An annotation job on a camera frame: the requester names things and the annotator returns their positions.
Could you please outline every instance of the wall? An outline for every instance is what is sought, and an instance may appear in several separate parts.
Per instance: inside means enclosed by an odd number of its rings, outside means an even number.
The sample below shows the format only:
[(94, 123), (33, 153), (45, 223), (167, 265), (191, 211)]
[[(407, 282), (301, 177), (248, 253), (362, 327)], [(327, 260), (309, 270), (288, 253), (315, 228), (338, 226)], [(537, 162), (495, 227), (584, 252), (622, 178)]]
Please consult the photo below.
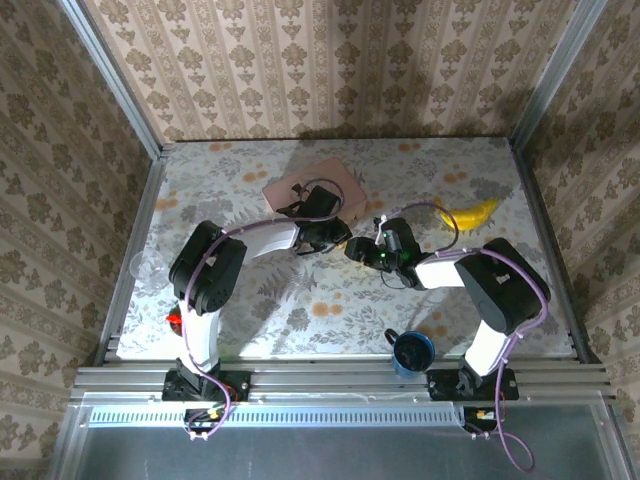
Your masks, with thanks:
[(37, 477), (51, 455), (75, 371), (97, 345), (148, 164), (56, 2), (1, 2), (2, 478)]
[(85, 3), (171, 142), (508, 135), (576, 1)]
[(526, 156), (640, 452), (640, 2), (610, 1)]

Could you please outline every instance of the banana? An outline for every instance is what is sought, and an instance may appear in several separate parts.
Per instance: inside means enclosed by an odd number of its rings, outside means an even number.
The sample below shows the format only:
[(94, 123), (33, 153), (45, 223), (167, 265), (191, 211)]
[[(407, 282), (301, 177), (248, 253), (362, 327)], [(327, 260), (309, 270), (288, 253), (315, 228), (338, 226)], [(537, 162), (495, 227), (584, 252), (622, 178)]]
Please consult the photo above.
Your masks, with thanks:
[[(435, 202), (442, 206), (442, 202), (439, 198), (436, 198)], [(498, 203), (498, 199), (490, 198), (473, 208), (468, 208), (466, 210), (449, 210), (449, 212), (451, 212), (451, 215), (453, 215), (453, 218), (456, 220), (458, 230), (471, 230), (485, 223), (495, 209), (498, 208)], [(453, 223), (449, 216), (444, 212), (439, 213), (442, 220), (444, 220), (444, 223), (453, 228)]]

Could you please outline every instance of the mug handle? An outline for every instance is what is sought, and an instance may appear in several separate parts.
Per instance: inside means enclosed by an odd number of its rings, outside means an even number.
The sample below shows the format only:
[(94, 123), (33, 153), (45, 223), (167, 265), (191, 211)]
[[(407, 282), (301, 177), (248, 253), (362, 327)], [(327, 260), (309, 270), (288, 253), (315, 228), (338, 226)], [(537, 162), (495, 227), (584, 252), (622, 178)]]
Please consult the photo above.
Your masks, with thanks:
[(396, 343), (396, 340), (398, 339), (398, 333), (393, 328), (387, 328), (384, 331), (384, 338), (387, 339), (387, 342), (389, 342), (389, 345), (393, 345), (394, 343)]

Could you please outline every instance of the pink box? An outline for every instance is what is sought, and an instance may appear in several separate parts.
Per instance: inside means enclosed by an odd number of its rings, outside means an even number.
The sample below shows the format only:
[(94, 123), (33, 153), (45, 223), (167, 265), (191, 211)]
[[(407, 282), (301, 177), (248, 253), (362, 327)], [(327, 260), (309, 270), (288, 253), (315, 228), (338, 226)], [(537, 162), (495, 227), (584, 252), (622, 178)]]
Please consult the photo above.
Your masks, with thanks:
[[(275, 212), (277, 209), (286, 207), (297, 201), (298, 195), (291, 190), (291, 187), (296, 183), (304, 185), (314, 178), (328, 178), (342, 187), (345, 204), (338, 215), (342, 220), (351, 223), (364, 216), (367, 206), (367, 195), (340, 159), (335, 157), (311, 165), (304, 170), (300, 170), (264, 187), (262, 194), (267, 201), (269, 210)], [(318, 182), (318, 185), (338, 196), (340, 195), (338, 189), (328, 182)]]

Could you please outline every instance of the mug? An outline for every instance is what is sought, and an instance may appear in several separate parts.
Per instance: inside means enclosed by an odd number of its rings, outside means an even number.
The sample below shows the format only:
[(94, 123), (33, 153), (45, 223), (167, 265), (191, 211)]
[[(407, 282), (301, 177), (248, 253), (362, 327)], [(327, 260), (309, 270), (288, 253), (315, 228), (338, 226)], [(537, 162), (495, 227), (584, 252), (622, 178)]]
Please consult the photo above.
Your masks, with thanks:
[(436, 357), (433, 342), (420, 332), (404, 332), (402, 335), (387, 328), (384, 338), (393, 346), (393, 368), (403, 377), (416, 377), (431, 366)]

